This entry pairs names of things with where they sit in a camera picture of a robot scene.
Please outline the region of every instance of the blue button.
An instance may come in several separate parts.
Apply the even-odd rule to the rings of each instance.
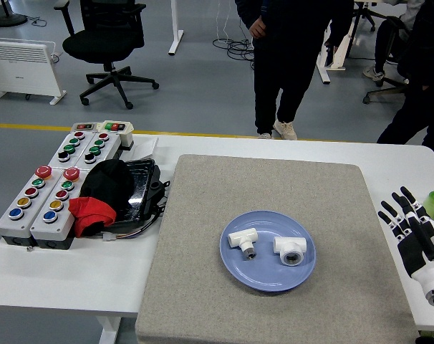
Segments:
[[[54,211],[48,211],[44,214],[44,222],[47,224],[51,224],[58,219],[58,214]]]
[[[20,218],[23,217],[23,215],[24,215],[24,212],[23,212],[23,210],[21,210],[20,208],[12,209],[12,210],[9,212],[9,218],[10,218],[11,220],[14,220],[14,221],[16,221],[16,220],[20,220]]]

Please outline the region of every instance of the shoe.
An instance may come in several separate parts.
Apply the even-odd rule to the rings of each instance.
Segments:
[[[272,139],[270,133],[263,133],[263,134],[260,134],[260,135],[259,135],[259,138],[264,139],[264,140],[270,140],[270,139]]]
[[[284,123],[276,120],[273,128],[279,133],[283,140],[298,140],[294,131],[293,122]]]
[[[384,72],[378,72],[376,73],[375,65],[369,66],[363,70],[363,75],[365,77],[369,77],[374,82],[382,82],[383,77],[385,77]]]

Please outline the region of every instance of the red cloth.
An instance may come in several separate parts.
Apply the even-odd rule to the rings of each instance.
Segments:
[[[103,221],[104,226],[109,226],[115,222],[117,216],[114,209],[92,197],[70,199],[69,211],[75,217],[74,231],[77,238],[82,236],[83,230],[90,224]]]

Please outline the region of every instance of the gray floor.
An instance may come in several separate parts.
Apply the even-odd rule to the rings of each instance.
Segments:
[[[116,67],[130,65],[134,75],[155,78],[158,90],[149,85],[124,85],[134,104],[133,110],[127,110],[117,91],[106,87],[89,96],[90,106],[84,107],[78,95],[87,89],[85,74],[102,68],[64,53],[55,65],[62,88],[68,92],[62,101],[51,106],[50,97],[31,96],[26,101],[24,95],[7,94],[0,99],[0,123],[70,127],[82,121],[123,120],[136,130],[255,137],[249,63],[230,59],[226,51],[212,45],[217,35],[234,40],[249,36],[239,27],[233,0],[179,0],[179,27],[185,35],[175,56],[168,55],[173,39],[170,3],[144,3],[145,47]],[[54,0],[13,0],[11,5],[16,13],[40,16],[47,25],[36,27],[29,21],[0,28],[0,37],[53,41],[60,51],[67,30],[60,13],[53,10]],[[69,10],[76,19],[75,29],[82,28],[78,1],[73,1]],[[405,9],[404,5],[381,4],[377,10],[398,15]],[[369,23],[361,21],[352,58],[344,64],[346,71],[330,72],[330,85],[323,85],[318,73],[314,75],[295,120],[300,139],[374,143],[391,121],[402,105],[402,95],[362,104],[365,93],[375,89],[375,84],[362,76],[363,67],[372,62],[355,58],[372,57],[375,36]],[[397,76],[393,66],[387,66],[386,72]],[[66,134],[0,128],[0,216],[32,174],[27,171],[48,162]],[[420,133],[410,143],[420,144],[422,137]],[[136,343],[134,321],[123,319],[117,343]],[[91,316],[0,310],[0,343],[97,343],[100,330]]]

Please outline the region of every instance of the pipe connector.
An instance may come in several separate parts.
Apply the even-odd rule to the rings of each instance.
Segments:
[[[279,253],[282,264],[295,267],[303,262],[307,251],[306,238],[275,236],[273,249],[274,253]]]
[[[240,247],[244,258],[253,259],[257,255],[253,243],[259,239],[259,235],[255,228],[244,229],[243,231],[235,231],[228,235],[228,243],[231,248]]]

